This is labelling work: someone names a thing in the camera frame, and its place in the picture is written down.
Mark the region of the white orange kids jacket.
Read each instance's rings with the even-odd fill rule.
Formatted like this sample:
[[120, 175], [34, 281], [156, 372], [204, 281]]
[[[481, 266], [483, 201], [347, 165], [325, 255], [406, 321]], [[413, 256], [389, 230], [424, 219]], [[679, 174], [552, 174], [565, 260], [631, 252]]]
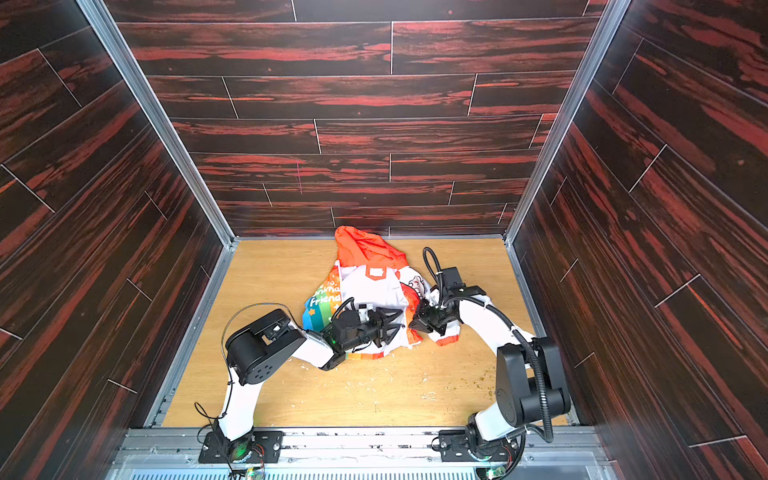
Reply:
[[[380, 236], [351, 226], [335, 231], [337, 259], [326, 279], [305, 302], [303, 327], [320, 331], [330, 323], [331, 315], [350, 297], [369, 307], [403, 309], [406, 331], [399, 335], [398, 348], [412, 348], [423, 341], [424, 334], [410, 328], [420, 301], [434, 300], [436, 292], [423, 276], [413, 269], [406, 254], [388, 244]], [[371, 347], [347, 358], [371, 358]]]

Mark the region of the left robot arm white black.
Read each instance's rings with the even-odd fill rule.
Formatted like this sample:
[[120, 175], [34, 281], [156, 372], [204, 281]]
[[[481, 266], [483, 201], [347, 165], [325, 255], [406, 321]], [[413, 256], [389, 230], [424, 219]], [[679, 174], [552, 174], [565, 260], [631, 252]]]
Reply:
[[262, 384], [292, 358], [328, 371], [367, 347], [389, 347], [406, 331], [403, 309], [344, 301], [320, 331], [300, 328], [278, 308], [233, 333], [223, 344], [227, 399], [215, 426], [227, 441], [252, 431]]

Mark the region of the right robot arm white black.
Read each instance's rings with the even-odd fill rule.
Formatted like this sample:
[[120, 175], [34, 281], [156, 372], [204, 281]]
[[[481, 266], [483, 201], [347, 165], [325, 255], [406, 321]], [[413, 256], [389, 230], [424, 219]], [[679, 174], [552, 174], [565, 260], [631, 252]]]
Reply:
[[521, 329], [485, 296], [422, 300], [410, 327], [443, 334], [453, 322], [473, 329], [496, 358], [494, 402], [470, 417], [467, 436], [477, 446], [524, 433], [551, 443], [552, 420], [571, 408], [557, 345]]

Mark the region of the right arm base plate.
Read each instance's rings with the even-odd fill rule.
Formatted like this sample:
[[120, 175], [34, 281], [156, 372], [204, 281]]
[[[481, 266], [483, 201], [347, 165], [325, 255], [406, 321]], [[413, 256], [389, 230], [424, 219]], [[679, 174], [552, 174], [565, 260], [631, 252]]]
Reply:
[[507, 462], [518, 456], [519, 443], [501, 439], [487, 441], [467, 429], [440, 430], [430, 443], [443, 462]]

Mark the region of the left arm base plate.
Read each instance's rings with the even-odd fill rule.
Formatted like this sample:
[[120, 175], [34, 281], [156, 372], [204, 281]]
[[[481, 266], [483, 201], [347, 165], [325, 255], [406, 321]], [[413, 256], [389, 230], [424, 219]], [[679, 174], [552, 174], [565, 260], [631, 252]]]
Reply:
[[198, 462], [200, 464], [272, 464], [277, 463], [284, 432], [253, 430], [236, 440], [228, 440], [218, 431], [208, 432]]

